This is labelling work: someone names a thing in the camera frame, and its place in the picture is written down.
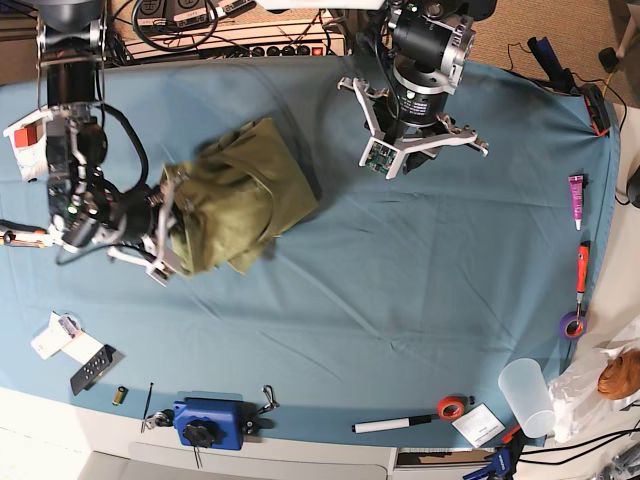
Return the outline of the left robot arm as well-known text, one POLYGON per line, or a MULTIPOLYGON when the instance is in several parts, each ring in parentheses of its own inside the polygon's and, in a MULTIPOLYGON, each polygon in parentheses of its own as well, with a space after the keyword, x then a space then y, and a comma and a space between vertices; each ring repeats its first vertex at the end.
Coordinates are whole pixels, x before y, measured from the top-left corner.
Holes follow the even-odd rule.
POLYGON ((445 112, 458 89, 476 33, 493 15, 494 1, 386 1, 362 38, 386 81, 375 89, 360 77, 337 87, 355 94, 370 139, 360 163, 389 174, 434 159, 444 147, 467 146, 486 155, 489 145, 445 112))

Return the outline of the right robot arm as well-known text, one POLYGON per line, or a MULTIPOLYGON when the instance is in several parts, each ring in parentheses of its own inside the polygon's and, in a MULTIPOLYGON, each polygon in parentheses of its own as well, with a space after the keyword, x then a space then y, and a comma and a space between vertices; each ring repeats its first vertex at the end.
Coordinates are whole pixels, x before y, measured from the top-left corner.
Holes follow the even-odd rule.
POLYGON ((247 271, 319 207, 310 176, 269 117, 202 141, 189 162, 150 162, 127 117, 107 104, 102 1, 38 1, 50 229, 59 265, 98 250, 157 280, 229 264, 247 271))

